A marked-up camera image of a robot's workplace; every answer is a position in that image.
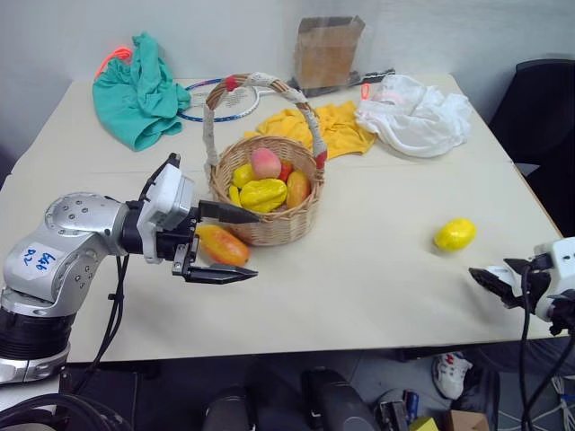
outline yellow lemon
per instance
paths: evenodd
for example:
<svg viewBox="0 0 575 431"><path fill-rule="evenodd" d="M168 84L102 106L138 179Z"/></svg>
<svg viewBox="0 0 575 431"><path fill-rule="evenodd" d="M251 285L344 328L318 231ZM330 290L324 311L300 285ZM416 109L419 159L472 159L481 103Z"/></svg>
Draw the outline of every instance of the yellow lemon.
<svg viewBox="0 0 575 431"><path fill-rule="evenodd" d="M468 246L477 229L471 220L454 218L436 233L433 241L441 250L456 251Z"/></svg>

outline cardboard box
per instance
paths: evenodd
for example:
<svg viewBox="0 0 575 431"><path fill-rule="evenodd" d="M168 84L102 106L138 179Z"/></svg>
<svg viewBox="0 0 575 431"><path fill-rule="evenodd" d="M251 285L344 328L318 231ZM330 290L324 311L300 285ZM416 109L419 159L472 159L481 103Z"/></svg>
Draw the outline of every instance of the cardboard box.
<svg viewBox="0 0 575 431"><path fill-rule="evenodd" d="M294 54L294 76L300 88L345 85L365 26L358 16L304 18Z"/></svg>
<svg viewBox="0 0 575 431"><path fill-rule="evenodd" d="M439 431L433 418L417 418L410 425L410 431Z"/></svg>
<svg viewBox="0 0 575 431"><path fill-rule="evenodd" d="M483 413L449 410L446 420L447 431L490 431Z"/></svg>

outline white cloth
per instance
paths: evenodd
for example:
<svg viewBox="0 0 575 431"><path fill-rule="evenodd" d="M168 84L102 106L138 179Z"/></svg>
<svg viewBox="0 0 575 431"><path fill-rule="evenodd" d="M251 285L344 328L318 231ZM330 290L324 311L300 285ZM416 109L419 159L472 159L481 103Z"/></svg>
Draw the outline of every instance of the white cloth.
<svg viewBox="0 0 575 431"><path fill-rule="evenodd" d="M405 75L388 75L356 110L357 122L404 154L434 157L467 141L471 104Z"/></svg>

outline toy fruit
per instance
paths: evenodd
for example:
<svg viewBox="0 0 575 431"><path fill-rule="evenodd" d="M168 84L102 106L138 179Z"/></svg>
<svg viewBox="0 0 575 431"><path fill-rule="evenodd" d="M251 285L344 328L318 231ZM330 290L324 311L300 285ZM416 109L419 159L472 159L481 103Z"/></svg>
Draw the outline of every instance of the toy fruit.
<svg viewBox="0 0 575 431"><path fill-rule="evenodd" d="M443 251L461 250L473 241L476 232L471 220L454 218L439 229L433 241Z"/></svg>
<svg viewBox="0 0 575 431"><path fill-rule="evenodd" d="M294 171L294 165L289 160L281 160L281 172L279 173L278 180L288 182L288 177Z"/></svg>
<svg viewBox="0 0 575 431"><path fill-rule="evenodd" d="M250 258L250 249L227 230L213 224L196 229L201 249L213 260L241 267Z"/></svg>
<svg viewBox="0 0 575 431"><path fill-rule="evenodd" d="M242 202L240 202L240 190L238 190L235 185L231 185L227 192L230 195L230 200L237 206L241 207Z"/></svg>
<svg viewBox="0 0 575 431"><path fill-rule="evenodd" d="M288 187L284 181L268 178L248 182L240 191L242 207L258 213L269 213L286 200Z"/></svg>
<svg viewBox="0 0 575 431"><path fill-rule="evenodd" d="M281 162L275 153L267 148L258 148L251 157L253 177L256 180L277 178L281 172Z"/></svg>
<svg viewBox="0 0 575 431"><path fill-rule="evenodd" d="M312 186L303 171L293 171L287 179L288 208L295 208L305 201L305 198L312 192Z"/></svg>
<svg viewBox="0 0 575 431"><path fill-rule="evenodd" d="M238 189L241 189L251 180L254 180L254 178L252 166L249 163L243 164L239 168L234 169L232 182Z"/></svg>

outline white wall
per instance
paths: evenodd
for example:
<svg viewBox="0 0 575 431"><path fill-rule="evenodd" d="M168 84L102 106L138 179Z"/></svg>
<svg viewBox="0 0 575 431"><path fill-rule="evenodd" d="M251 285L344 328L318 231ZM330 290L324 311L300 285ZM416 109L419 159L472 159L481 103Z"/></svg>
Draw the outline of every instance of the white wall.
<svg viewBox="0 0 575 431"><path fill-rule="evenodd" d="M298 19L320 10L367 15L368 69L452 73L486 119L516 63L575 57L573 0L0 0L0 165L25 151L71 80L142 30L176 76L289 77Z"/></svg>

